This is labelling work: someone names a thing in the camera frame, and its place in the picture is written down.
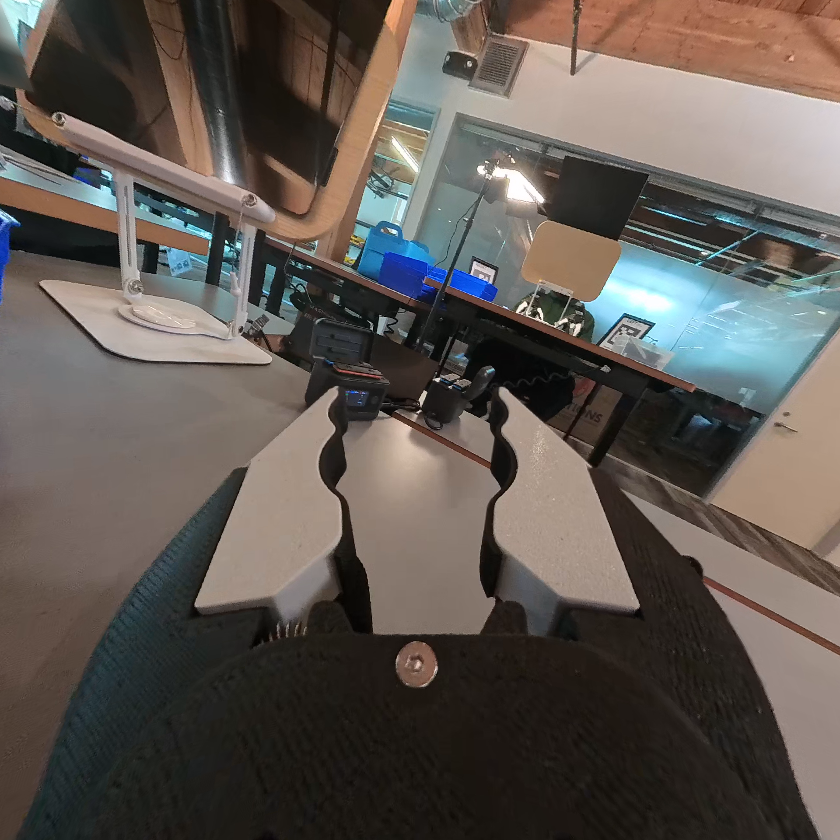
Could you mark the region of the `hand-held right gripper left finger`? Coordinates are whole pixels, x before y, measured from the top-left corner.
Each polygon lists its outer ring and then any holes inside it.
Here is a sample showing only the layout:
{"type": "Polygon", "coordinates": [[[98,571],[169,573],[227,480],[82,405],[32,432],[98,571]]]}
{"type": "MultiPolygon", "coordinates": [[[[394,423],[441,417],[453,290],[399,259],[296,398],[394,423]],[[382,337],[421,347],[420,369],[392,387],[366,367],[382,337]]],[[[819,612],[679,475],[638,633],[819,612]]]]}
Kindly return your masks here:
{"type": "Polygon", "coordinates": [[[305,617],[341,594],[340,561],[354,555],[338,489],[346,415],[334,387],[252,458],[196,596],[200,614],[305,617]]]}

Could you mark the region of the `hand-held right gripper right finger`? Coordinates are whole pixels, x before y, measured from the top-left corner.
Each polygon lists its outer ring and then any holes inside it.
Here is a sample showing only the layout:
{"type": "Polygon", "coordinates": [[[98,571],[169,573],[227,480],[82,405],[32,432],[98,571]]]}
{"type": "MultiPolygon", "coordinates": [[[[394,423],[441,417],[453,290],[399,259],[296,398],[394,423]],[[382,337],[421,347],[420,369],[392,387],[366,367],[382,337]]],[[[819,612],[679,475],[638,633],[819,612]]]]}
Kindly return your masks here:
{"type": "Polygon", "coordinates": [[[490,401],[490,473],[480,548],[485,593],[527,622],[572,610],[633,616],[640,604],[591,471],[560,436],[501,386],[490,401]]]}

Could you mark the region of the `blue storage bin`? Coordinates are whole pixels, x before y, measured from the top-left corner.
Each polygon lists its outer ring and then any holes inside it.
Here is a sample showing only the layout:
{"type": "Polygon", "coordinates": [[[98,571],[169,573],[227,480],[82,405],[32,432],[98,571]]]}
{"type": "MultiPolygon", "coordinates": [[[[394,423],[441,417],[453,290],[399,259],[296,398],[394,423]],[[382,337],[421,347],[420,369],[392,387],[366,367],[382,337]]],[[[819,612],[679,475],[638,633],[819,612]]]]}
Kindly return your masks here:
{"type": "Polygon", "coordinates": [[[0,212],[1,229],[0,229],[0,291],[1,303],[4,299],[4,275],[5,270],[10,260],[11,253],[11,236],[16,228],[20,226],[18,220],[4,211],[0,212]]]}

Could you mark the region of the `cardboard box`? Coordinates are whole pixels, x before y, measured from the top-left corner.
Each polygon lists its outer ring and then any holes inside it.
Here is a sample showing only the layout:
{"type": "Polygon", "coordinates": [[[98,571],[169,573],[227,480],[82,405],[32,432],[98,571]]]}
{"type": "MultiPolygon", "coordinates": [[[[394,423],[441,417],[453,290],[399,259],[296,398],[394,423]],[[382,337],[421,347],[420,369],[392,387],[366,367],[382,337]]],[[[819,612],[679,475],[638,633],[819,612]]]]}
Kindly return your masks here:
{"type": "Polygon", "coordinates": [[[576,377],[574,382],[572,403],[552,416],[547,424],[562,434],[573,426],[571,438],[594,446],[623,394],[585,378],[576,377]]]}

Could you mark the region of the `small black charger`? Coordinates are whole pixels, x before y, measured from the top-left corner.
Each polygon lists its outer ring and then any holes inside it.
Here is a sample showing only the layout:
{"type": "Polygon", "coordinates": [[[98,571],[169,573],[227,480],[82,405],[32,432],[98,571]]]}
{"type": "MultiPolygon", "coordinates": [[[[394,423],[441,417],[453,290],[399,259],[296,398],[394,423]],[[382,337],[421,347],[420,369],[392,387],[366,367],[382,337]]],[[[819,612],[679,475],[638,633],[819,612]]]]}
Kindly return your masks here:
{"type": "Polygon", "coordinates": [[[434,431],[452,423],[490,385],[496,370],[487,365],[470,380],[458,373],[442,374],[430,383],[420,407],[425,424],[434,431]]]}

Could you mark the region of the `brown top table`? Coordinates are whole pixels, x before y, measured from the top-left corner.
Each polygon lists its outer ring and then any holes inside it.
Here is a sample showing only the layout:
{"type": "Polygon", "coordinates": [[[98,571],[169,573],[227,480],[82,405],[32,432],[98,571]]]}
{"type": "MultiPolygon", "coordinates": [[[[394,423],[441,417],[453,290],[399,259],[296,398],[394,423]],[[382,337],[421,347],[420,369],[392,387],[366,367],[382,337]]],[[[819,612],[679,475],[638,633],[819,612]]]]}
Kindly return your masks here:
{"type": "Polygon", "coordinates": [[[275,275],[266,293],[268,312],[279,315],[282,300],[288,287],[308,283],[329,298],[337,298],[346,308],[360,316],[392,319],[399,310],[411,312],[414,323],[409,329],[404,345],[417,352],[425,352],[430,358],[437,358],[438,352],[432,344],[420,341],[431,306],[399,291],[385,287],[368,279],[343,264],[324,259],[266,236],[259,253],[261,270],[266,272],[273,266],[275,275]]]}
{"type": "Polygon", "coordinates": [[[620,393],[616,407],[589,454],[590,466],[601,464],[646,392],[678,389],[691,393],[696,390],[694,384],[672,374],[571,336],[544,322],[471,296],[434,278],[428,277],[425,281],[437,292],[442,292],[442,297],[433,304],[424,327],[431,327],[438,319],[451,322],[450,326],[442,328],[442,337],[432,352],[439,370],[445,366],[450,342],[458,328],[467,327],[620,393]]]}
{"type": "MultiPolygon", "coordinates": [[[[96,266],[119,266],[118,208],[108,188],[96,188],[21,153],[2,148],[2,210],[19,226],[10,235],[10,248],[37,256],[68,259],[96,266]]],[[[183,222],[136,204],[136,235],[142,270],[151,266],[158,249],[160,264],[184,266],[183,254],[196,272],[207,266],[209,239],[183,222]]]]}

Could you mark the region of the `clear plastic box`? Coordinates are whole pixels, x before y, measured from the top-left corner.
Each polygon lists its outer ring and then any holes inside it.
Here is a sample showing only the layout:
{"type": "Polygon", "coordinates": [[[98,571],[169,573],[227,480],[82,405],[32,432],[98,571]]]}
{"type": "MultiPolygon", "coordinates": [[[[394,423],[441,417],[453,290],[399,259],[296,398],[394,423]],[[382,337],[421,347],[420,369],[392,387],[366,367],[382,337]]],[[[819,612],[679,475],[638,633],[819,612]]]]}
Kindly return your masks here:
{"type": "Polygon", "coordinates": [[[654,368],[657,371],[664,371],[666,366],[675,357],[675,352],[663,350],[655,343],[635,337],[625,337],[621,347],[621,355],[631,361],[654,368]]]}

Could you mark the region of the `black battery charging case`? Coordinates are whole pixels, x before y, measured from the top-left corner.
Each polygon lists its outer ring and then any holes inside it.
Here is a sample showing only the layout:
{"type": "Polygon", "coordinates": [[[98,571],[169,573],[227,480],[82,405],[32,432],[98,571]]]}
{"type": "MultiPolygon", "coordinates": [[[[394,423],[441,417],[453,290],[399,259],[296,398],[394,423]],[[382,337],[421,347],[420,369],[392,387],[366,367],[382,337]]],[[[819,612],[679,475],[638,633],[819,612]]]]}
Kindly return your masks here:
{"type": "Polygon", "coordinates": [[[385,402],[390,382],[371,363],[374,334],[350,323],[320,318],[311,331],[309,354],[313,361],[304,395],[312,406],[333,387],[343,396],[349,420],[375,420],[385,402]]]}

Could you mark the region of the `printed tag board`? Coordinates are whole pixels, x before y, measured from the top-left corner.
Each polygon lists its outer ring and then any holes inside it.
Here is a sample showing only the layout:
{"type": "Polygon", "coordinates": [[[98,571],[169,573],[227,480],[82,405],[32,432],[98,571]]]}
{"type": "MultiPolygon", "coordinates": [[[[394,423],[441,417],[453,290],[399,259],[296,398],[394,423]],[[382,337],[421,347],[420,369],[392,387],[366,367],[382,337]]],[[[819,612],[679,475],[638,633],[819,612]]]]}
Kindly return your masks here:
{"type": "Polygon", "coordinates": [[[624,313],[595,344],[611,353],[625,355],[630,339],[643,339],[654,326],[654,322],[624,313]]]}

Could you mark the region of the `green holder with white parts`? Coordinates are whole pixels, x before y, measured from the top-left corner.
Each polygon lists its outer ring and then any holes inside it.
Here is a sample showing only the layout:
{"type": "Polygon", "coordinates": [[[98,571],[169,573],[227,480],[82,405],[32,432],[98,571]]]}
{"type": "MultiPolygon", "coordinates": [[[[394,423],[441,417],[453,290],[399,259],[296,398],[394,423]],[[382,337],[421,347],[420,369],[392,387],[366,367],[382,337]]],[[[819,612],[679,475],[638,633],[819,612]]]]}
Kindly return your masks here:
{"type": "Polygon", "coordinates": [[[552,290],[537,290],[521,299],[517,314],[540,320],[549,326],[592,342],[595,321],[583,302],[552,290]]]}

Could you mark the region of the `white door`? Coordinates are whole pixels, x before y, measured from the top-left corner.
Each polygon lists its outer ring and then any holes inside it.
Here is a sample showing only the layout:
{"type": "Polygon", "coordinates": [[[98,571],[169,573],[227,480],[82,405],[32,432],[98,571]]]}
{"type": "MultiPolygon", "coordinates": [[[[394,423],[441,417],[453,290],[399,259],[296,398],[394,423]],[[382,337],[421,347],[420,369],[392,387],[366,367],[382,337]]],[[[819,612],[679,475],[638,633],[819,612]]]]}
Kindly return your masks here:
{"type": "Polygon", "coordinates": [[[839,335],[815,357],[707,501],[839,565],[839,335]]]}

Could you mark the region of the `white screen stand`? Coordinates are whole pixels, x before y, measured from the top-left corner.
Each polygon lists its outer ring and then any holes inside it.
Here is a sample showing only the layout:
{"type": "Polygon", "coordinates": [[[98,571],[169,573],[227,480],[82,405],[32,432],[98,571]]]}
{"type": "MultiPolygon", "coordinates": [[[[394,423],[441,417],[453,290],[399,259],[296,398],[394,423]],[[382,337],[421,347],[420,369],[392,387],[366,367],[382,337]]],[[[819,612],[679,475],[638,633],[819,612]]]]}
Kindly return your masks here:
{"type": "Polygon", "coordinates": [[[266,365],[270,353],[245,336],[248,291],[258,224],[276,212],[244,188],[199,175],[156,154],[127,143],[87,122],[55,112],[52,121],[64,139],[111,168],[118,207],[121,289],[65,280],[39,285],[101,347],[128,360],[177,364],[266,365]],[[223,323],[197,305],[144,291],[137,256],[133,175],[163,182],[234,212],[241,233],[240,271],[233,272],[230,292],[233,318],[223,323]]]}

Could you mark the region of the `tan rounded board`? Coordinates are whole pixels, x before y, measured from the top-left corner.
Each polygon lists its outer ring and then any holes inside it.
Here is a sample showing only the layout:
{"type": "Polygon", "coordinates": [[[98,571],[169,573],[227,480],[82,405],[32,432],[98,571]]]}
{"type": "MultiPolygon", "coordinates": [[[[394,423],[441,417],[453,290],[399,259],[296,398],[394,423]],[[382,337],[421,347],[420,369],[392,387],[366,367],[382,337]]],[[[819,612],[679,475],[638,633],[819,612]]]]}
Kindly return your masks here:
{"type": "Polygon", "coordinates": [[[601,295],[621,254],[618,241],[545,220],[535,230],[521,278],[591,302],[601,295]]]}

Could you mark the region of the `blue tool case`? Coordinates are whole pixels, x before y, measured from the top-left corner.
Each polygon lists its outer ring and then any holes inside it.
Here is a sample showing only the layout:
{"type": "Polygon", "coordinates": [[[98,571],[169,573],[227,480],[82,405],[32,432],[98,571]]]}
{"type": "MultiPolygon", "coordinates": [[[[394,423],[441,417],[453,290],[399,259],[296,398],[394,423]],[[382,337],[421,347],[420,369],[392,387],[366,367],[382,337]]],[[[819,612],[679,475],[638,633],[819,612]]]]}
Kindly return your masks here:
{"type": "Polygon", "coordinates": [[[384,257],[388,253],[429,263],[427,246],[404,238],[399,225],[381,221],[369,230],[356,271],[368,279],[378,280],[384,257]]]}

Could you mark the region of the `black square panel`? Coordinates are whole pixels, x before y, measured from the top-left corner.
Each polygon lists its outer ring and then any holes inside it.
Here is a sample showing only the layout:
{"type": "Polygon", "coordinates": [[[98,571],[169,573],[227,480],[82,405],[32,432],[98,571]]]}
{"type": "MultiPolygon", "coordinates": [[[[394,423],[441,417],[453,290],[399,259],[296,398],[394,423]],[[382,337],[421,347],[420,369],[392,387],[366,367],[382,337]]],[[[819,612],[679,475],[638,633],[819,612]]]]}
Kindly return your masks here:
{"type": "Polygon", "coordinates": [[[545,211],[549,221],[617,241],[647,182],[645,172],[567,154],[545,211]]]}

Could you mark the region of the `glass wall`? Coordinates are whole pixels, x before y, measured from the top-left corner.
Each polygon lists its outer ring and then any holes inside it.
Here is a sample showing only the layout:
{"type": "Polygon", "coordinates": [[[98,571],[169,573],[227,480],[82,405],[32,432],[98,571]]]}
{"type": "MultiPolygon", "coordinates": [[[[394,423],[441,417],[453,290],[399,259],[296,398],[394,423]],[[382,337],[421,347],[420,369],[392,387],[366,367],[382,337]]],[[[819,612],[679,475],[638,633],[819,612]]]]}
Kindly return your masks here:
{"type": "Polygon", "coordinates": [[[648,391],[610,455],[702,497],[838,329],[838,217],[572,143],[455,116],[417,237],[448,268],[484,163],[511,163],[483,201],[458,259],[498,267],[495,303],[534,292],[521,266],[565,155],[648,174],[601,295],[584,303],[596,343],[624,313],[675,352],[665,372],[696,386],[648,391]]]}

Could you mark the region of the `wooden post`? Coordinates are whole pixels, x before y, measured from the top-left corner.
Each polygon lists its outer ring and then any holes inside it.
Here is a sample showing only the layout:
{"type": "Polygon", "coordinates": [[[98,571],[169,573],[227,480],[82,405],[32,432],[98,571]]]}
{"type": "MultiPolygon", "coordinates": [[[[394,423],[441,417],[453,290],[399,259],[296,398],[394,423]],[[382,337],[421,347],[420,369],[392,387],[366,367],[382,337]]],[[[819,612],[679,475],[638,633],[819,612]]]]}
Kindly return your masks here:
{"type": "Polygon", "coordinates": [[[341,223],[329,234],[318,240],[315,254],[323,259],[340,264],[352,264],[358,258],[364,247],[364,242],[372,225],[356,219],[353,226],[341,223]]]}

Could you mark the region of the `dark screen with tan frame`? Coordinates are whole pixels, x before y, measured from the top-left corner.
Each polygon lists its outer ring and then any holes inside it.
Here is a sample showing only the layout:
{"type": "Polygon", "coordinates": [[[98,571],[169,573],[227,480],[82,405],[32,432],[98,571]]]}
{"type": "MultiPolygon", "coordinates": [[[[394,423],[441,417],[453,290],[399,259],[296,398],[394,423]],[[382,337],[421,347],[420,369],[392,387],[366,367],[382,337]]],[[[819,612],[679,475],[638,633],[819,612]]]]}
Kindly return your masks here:
{"type": "Polygon", "coordinates": [[[416,2],[44,2],[24,113],[45,137],[286,239],[341,220],[416,2]]]}

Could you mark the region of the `wall air vent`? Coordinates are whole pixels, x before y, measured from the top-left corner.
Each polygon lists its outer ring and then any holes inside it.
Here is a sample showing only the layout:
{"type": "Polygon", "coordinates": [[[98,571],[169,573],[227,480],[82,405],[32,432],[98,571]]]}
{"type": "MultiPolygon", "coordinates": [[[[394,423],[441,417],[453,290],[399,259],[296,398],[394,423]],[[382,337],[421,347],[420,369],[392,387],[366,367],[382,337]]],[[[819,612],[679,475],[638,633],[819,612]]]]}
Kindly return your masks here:
{"type": "Polygon", "coordinates": [[[528,50],[526,39],[489,35],[468,82],[469,89],[509,98],[528,50]]]}

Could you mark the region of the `silver ceiling duct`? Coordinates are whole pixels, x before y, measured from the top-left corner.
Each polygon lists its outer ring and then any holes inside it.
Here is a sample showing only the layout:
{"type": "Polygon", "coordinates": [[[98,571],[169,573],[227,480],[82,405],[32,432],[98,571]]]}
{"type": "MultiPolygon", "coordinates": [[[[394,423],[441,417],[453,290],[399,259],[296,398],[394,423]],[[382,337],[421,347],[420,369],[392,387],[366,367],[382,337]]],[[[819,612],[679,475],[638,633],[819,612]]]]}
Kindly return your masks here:
{"type": "Polygon", "coordinates": [[[417,1],[415,14],[451,24],[486,5],[484,1],[417,1]]]}

